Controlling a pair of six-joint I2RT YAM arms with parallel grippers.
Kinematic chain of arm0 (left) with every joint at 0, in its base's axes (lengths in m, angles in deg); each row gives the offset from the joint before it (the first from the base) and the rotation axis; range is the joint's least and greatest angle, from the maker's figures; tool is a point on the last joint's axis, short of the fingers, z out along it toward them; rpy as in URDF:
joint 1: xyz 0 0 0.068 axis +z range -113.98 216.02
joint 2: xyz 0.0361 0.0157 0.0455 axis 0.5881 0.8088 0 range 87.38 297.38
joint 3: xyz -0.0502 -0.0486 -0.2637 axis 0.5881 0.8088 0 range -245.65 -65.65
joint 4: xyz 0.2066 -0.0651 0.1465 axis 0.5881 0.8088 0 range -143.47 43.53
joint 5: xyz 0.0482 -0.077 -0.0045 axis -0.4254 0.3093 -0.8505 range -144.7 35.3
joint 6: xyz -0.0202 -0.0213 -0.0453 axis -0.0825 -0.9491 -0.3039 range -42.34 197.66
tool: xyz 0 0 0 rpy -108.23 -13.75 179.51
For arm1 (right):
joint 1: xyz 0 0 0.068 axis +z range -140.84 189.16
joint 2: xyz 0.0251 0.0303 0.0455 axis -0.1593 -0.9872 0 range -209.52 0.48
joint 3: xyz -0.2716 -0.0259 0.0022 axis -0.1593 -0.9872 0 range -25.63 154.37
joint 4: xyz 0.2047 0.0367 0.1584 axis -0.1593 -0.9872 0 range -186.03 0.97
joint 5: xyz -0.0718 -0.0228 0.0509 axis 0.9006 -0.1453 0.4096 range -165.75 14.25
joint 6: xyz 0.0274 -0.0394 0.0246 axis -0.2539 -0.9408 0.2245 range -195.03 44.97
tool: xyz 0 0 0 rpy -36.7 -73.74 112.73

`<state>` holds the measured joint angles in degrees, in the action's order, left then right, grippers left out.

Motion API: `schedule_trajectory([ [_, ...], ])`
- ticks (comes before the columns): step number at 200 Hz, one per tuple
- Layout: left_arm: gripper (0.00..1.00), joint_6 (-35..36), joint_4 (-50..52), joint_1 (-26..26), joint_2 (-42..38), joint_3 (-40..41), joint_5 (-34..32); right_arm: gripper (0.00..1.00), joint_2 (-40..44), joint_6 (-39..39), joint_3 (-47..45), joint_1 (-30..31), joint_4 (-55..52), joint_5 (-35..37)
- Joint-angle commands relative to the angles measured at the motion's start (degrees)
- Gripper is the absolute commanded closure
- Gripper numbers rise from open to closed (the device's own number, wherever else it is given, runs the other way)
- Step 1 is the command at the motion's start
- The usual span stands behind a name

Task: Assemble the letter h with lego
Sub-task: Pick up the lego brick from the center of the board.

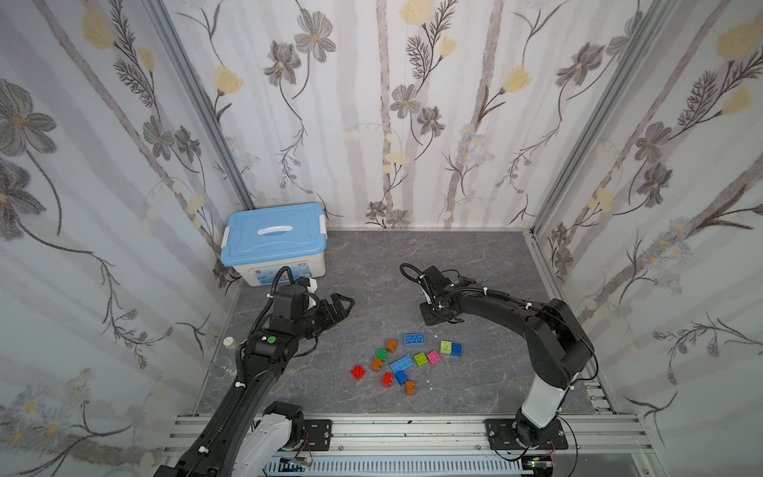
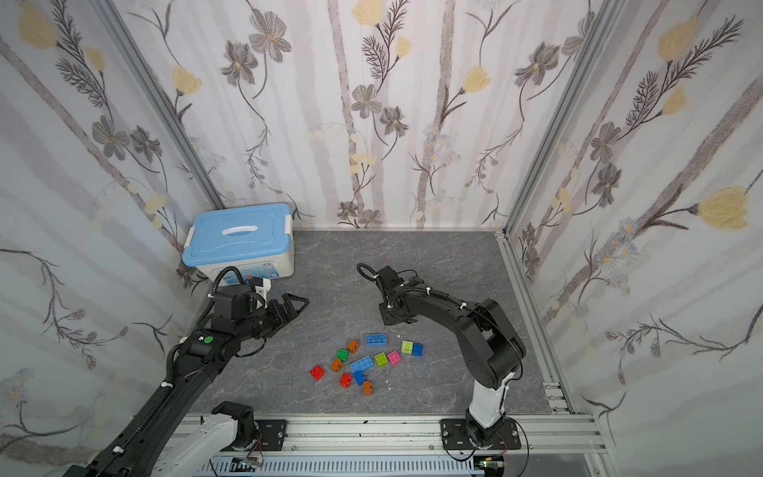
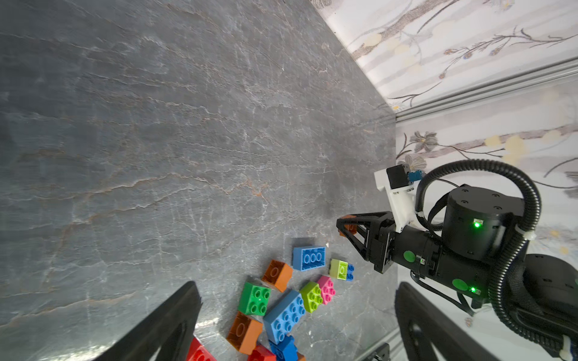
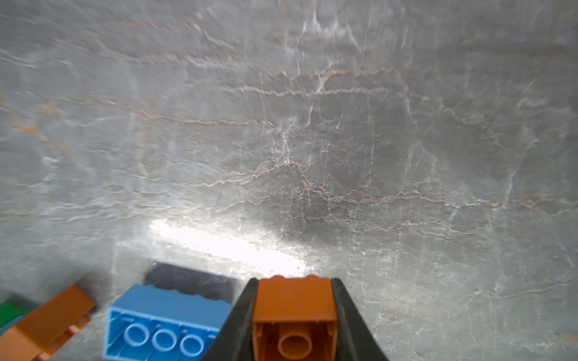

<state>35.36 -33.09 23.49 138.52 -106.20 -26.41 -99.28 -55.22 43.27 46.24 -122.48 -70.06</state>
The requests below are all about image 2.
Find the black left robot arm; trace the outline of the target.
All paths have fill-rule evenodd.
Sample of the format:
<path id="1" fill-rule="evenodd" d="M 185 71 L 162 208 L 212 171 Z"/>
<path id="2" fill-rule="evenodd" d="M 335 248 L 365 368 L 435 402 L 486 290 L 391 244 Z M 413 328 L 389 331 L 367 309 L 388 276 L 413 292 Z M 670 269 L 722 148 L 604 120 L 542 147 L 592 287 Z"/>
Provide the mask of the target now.
<path id="1" fill-rule="evenodd" d="M 167 355 L 163 381 L 133 420 L 87 465 L 73 465 L 69 476 L 192 475 L 226 447 L 256 445 L 259 431 L 248 405 L 226 401 L 214 419 L 180 448 L 165 447 L 201 393 L 240 359 L 248 340 L 266 343 L 309 306 L 292 293 L 268 299 L 258 293 L 260 278 L 224 268 L 213 282 L 205 308 L 189 336 Z"/>

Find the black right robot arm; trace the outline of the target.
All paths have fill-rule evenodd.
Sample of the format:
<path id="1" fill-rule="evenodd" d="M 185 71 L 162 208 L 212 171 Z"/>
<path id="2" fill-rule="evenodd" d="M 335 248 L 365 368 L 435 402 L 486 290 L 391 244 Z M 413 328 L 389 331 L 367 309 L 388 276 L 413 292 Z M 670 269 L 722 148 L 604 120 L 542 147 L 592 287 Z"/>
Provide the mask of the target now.
<path id="1" fill-rule="evenodd" d="M 374 270 L 358 264 L 357 271 L 381 292 L 383 324 L 413 324 L 423 317 L 455 336 L 474 378 L 471 403 L 465 411 L 468 442 L 487 449 L 498 439 L 506 440 L 513 428 L 506 414 L 507 393 L 510 383 L 524 375 L 527 348 L 500 304 L 493 299 L 459 299 L 431 287 L 417 274 L 404 278 L 389 266 Z"/>

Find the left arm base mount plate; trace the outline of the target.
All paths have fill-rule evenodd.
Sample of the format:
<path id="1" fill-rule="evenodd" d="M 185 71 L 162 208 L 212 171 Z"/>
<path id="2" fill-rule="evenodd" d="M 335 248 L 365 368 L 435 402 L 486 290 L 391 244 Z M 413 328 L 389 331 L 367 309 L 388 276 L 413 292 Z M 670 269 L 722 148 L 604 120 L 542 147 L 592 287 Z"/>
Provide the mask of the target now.
<path id="1" fill-rule="evenodd" d="M 230 445 L 235 451 L 282 451 L 287 437 L 286 419 L 256 419 L 240 421 L 236 438 Z"/>

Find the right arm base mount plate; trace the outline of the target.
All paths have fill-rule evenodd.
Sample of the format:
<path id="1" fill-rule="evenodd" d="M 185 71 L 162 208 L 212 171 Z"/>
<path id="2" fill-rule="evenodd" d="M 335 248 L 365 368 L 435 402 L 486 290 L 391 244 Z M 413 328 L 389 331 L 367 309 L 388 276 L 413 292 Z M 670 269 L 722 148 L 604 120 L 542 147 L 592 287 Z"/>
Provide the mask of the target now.
<path id="1" fill-rule="evenodd" d="M 523 447 L 517 422 L 510 417 L 503 417 L 486 429 L 471 417 L 441 419 L 439 431 L 443 449 L 447 451 L 504 451 Z"/>

